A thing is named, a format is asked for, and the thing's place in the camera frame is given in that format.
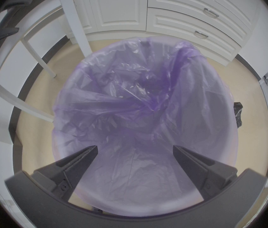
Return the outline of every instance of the floor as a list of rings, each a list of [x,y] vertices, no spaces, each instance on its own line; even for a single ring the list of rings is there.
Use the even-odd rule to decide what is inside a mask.
[[[90,42],[92,51],[97,51],[118,40],[100,40]],[[44,112],[53,114],[52,105],[57,94],[76,65],[83,59],[77,44],[68,42],[49,61],[48,65],[56,73],[51,78],[44,70],[32,86],[26,102]],[[238,174],[251,168],[262,175],[268,169],[268,108],[257,79],[237,59],[223,66],[211,59],[208,62],[217,70],[223,81],[229,86],[235,101],[243,105],[242,126],[238,129],[238,155],[235,167]],[[52,154],[51,132],[53,123],[41,120],[22,111],[16,133],[22,142],[22,169],[28,173],[54,162]],[[70,203],[90,209],[73,194]]]

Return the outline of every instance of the purple trash bag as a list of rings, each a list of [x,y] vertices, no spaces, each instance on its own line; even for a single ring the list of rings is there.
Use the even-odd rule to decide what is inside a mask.
[[[203,199],[173,145],[234,165],[234,100],[197,48],[174,37],[131,38],[84,59],[54,110],[56,160],[87,146],[98,155],[75,193],[117,215],[177,211]]]

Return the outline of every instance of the trash bin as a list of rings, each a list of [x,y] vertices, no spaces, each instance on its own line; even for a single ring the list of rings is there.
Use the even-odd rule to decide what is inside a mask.
[[[234,100],[197,48],[174,37],[131,38],[84,59],[54,111],[56,160],[97,145],[75,193],[101,210],[159,215],[203,199],[173,145],[234,165]]]

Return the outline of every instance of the drawer handle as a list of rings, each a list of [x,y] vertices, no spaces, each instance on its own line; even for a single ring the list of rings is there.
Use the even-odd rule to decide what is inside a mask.
[[[209,36],[207,36],[207,35],[205,35],[203,33],[198,32],[197,30],[195,31],[195,33],[197,33],[198,35],[204,36],[205,38],[208,38],[209,37]]]
[[[219,16],[218,14],[212,12],[211,10],[207,9],[207,8],[204,8],[204,11],[208,14],[211,14],[212,16],[214,15],[216,18]]]

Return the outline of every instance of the plastic wrinkle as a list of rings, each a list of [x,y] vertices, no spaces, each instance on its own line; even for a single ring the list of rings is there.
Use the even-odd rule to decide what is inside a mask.
[[[234,165],[233,105],[215,69],[188,41],[121,40],[79,63],[57,96],[53,154],[59,160],[98,146],[75,190],[85,203],[127,216],[177,211],[203,199],[173,145]]]

